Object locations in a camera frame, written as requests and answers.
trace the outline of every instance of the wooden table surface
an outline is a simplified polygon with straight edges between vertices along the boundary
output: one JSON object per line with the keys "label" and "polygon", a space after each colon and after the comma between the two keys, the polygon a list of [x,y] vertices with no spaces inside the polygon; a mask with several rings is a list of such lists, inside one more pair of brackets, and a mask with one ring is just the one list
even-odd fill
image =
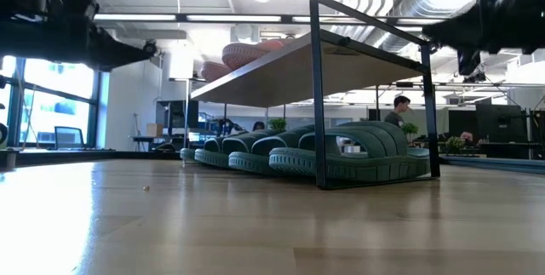
{"label": "wooden table surface", "polygon": [[17,169],[0,274],[544,274],[545,179],[442,170],[324,192],[179,161]]}

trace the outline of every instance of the man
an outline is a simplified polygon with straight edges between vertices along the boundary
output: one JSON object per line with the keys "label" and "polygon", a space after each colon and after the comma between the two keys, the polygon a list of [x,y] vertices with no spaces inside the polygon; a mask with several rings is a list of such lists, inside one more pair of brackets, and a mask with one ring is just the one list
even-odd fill
{"label": "man", "polygon": [[409,98],[400,95],[393,100],[393,111],[386,115],[384,122],[396,125],[401,128],[403,126],[403,118],[399,115],[401,112],[406,112],[409,109]]}

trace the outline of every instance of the computer monitor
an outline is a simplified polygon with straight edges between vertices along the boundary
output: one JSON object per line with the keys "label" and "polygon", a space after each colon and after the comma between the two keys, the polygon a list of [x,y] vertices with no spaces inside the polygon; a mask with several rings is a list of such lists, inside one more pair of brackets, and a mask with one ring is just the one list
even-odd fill
{"label": "computer monitor", "polygon": [[526,118],[519,106],[475,105],[479,138],[490,142],[527,142]]}
{"label": "computer monitor", "polygon": [[55,126],[54,131],[54,143],[57,149],[83,148],[83,134],[81,129]]}

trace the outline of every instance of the glass window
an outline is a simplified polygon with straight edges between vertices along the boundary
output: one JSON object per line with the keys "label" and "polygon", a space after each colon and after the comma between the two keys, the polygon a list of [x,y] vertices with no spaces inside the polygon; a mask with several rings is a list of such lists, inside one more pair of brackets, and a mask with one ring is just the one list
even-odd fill
{"label": "glass window", "polygon": [[17,59],[13,56],[0,57],[0,75],[12,77],[17,66]]}
{"label": "glass window", "polygon": [[95,72],[83,64],[53,63],[27,59],[25,81],[90,99],[93,94]]}
{"label": "glass window", "polygon": [[0,123],[8,125],[9,112],[9,97],[11,95],[11,85],[6,84],[4,89],[0,89],[0,104],[5,106],[5,109],[0,109]]}
{"label": "glass window", "polygon": [[[87,128],[89,123],[89,104],[82,101],[68,100],[66,98],[50,95],[43,92],[34,94],[32,90],[25,90],[25,105],[20,123],[20,142],[35,143],[36,137],[39,143],[55,143],[55,126],[67,126],[82,130],[83,141],[87,141]],[[28,114],[31,111],[31,126],[28,128]]]}

